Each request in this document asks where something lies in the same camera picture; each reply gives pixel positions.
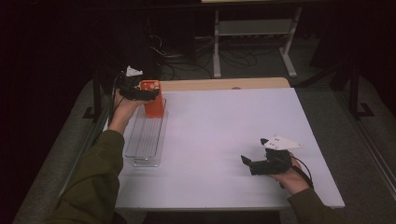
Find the olive green jacket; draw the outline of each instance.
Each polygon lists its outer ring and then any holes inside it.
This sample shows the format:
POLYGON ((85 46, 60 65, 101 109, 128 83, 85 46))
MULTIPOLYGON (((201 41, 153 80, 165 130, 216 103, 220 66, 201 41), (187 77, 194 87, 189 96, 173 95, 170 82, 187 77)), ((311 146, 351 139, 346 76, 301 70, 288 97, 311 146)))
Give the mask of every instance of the olive green jacket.
MULTIPOLYGON (((104 131, 79 167, 46 223, 111 223, 122 169, 123 136, 104 131)), ((289 198, 299 223, 346 223, 307 189, 289 198)))

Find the white table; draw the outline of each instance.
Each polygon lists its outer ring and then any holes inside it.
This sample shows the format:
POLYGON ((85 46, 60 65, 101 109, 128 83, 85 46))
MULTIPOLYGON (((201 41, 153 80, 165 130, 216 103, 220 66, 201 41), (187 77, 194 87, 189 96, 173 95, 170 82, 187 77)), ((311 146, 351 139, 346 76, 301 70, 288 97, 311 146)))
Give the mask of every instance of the white table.
MULTIPOLYGON (((164 91, 168 121, 159 167, 124 161, 118 210, 278 210, 289 194, 274 179, 251 175, 241 155, 262 161, 261 138, 304 144, 291 150, 310 169, 331 207, 344 202, 292 88, 164 91)), ((133 123, 125 132, 129 140, 133 123)))

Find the black cable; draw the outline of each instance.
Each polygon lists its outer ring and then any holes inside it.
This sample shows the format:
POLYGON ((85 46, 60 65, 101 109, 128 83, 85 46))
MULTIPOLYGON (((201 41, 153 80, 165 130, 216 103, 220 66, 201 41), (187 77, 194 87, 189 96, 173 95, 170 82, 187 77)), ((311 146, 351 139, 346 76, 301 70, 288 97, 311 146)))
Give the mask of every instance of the black cable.
POLYGON ((111 92, 111 102, 110 102, 110 107, 109 107, 109 111, 108 111, 107 126, 110 125, 111 120, 113 120, 113 116, 114 116, 114 110, 115 110, 114 102, 116 100, 116 85, 117 85, 118 79, 119 79, 119 76, 116 76, 113 81, 113 90, 111 92))
POLYGON ((248 66, 254 66, 254 65, 257 64, 257 58, 256 58, 256 56, 253 55, 253 54, 251 54, 251 53, 244 53, 245 55, 243 55, 243 56, 239 56, 239 55, 237 54, 236 51, 231 51, 230 53, 235 57, 235 59, 244 59, 244 60, 246 60, 248 66), (251 63, 251 62, 248 60, 248 57, 249 57, 249 56, 253 58, 253 61, 254 61, 253 63, 251 63))
POLYGON ((119 105, 121 104, 121 102, 125 99, 125 97, 122 97, 121 100, 119 101, 119 103, 116 105, 116 107, 114 107, 114 112, 116 112, 117 108, 119 108, 119 105))
MULTIPOLYGON (((208 53, 208 51, 205 51, 204 53, 199 55, 199 57, 197 59, 203 57, 207 53, 208 53)), ((174 69, 178 69, 178 70, 182 70, 182 71, 197 71, 197 70, 203 69, 203 70, 205 70, 208 73, 210 79, 212 79, 213 78, 212 74, 210 73, 210 71, 208 69, 206 69, 207 65, 210 63, 210 59, 211 59, 211 57, 208 57, 208 59, 205 61, 204 65, 200 65, 200 64, 197 64, 197 63, 191 63, 191 62, 181 62, 181 63, 180 62, 168 62, 168 63, 164 63, 163 65, 166 65, 166 66, 172 68, 173 70, 174 69), (192 65, 192 66, 196 66, 197 68, 186 69, 186 68, 175 66, 175 64, 192 65)))
POLYGON ((169 74, 169 75, 172 75, 172 77, 170 78, 170 80, 173 80, 175 77, 178 77, 178 76, 176 75, 176 71, 175 71, 175 68, 174 68, 173 66, 171 66, 171 65, 169 65, 169 64, 167 64, 167 63, 163 63, 163 66, 167 66, 167 67, 169 67, 170 69, 172 69, 173 74, 169 74))
POLYGON ((312 179, 310 179, 303 170, 301 170, 299 167, 293 165, 291 166, 291 169, 293 169, 295 172, 297 172, 300 176, 303 177, 305 182, 308 184, 308 186, 313 189, 314 188, 314 183, 312 182, 312 179))
POLYGON ((225 63, 227 63, 227 64, 230 65, 231 67, 238 68, 238 69, 244 69, 244 68, 249 68, 249 67, 250 67, 249 64, 240 63, 240 62, 238 62, 238 61, 236 61, 236 60, 230 59, 229 57, 225 56, 225 55, 222 54, 222 53, 219 53, 219 56, 220 56, 220 58, 221 58, 225 63), (241 67, 235 66, 234 64, 231 64, 230 62, 232 62, 232 63, 237 63, 237 64, 240 64, 240 65, 242 65, 242 66, 241 66, 241 67))
POLYGON ((165 72, 162 72, 162 74, 163 74, 163 76, 164 76, 164 80, 166 80, 166 77, 165 77, 166 75, 172 76, 169 80, 174 80, 175 77, 177 77, 177 80, 181 80, 181 77, 178 76, 178 75, 175 75, 175 74, 165 73, 165 72))
POLYGON ((312 181, 312 175, 311 175, 311 172, 310 172, 309 169, 308 169, 308 166, 306 166, 305 163, 304 163, 303 161, 301 161, 301 160, 299 160, 299 159, 297 159, 297 158, 295 158, 295 157, 292 157, 292 158, 295 159, 295 160, 297 160, 297 161, 299 161, 299 162, 305 167, 306 171, 309 173, 309 179, 312 181))

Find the transparent plastic box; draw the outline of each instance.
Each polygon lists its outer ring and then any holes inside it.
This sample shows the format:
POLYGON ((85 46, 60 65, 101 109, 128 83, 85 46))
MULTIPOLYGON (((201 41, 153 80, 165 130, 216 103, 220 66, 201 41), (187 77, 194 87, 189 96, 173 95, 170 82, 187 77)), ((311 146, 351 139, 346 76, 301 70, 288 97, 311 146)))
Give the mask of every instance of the transparent plastic box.
POLYGON ((146 117, 145 107, 139 106, 134 128, 124 156, 133 166, 156 167, 161 163, 163 153, 163 139, 165 136, 166 100, 163 99, 164 111, 162 118, 146 117))

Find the metal stand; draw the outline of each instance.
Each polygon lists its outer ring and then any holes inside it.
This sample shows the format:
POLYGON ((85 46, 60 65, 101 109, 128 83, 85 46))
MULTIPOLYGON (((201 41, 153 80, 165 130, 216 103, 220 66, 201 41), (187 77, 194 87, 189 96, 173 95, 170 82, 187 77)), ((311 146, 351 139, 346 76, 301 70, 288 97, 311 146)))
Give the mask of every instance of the metal stand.
POLYGON ((360 117, 372 117, 374 113, 367 104, 361 104, 363 111, 358 110, 359 73, 356 64, 352 64, 352 74, 349 82, 349 111, 356 120, 360 120, 360 117))
POLYGON ((288 35, 285 46, 279 48, 283 63, 288 69, 290 77, 297 77, 297 73, 289 57, 291 42, 300 19, 302 8, 295 10, 294 17, 287 20, 261 20, 261 21, 223 21, 220 24, 219 12, 215 14, 215 50, 213 53, 213 76, 221 78, 219 62, 219 36, 220 35, 288 35))
POLYGON ((291 41, 294 38, 294 34, 296 32, 298 20, 300 19, 302 8, 298 7, 294 13, 293 20, 290 24, 290 29, 288 33, 288 41, 286 42, 284 47, 279 48, 280 55, 282 55, 283 63, 286 66, 286 69, 288 69, 288 73, 290 77, 297 77, 296 70, 294 69, 293 64, 291 63, 290 57, 289 57, 289 49, 291 46, 291 41))

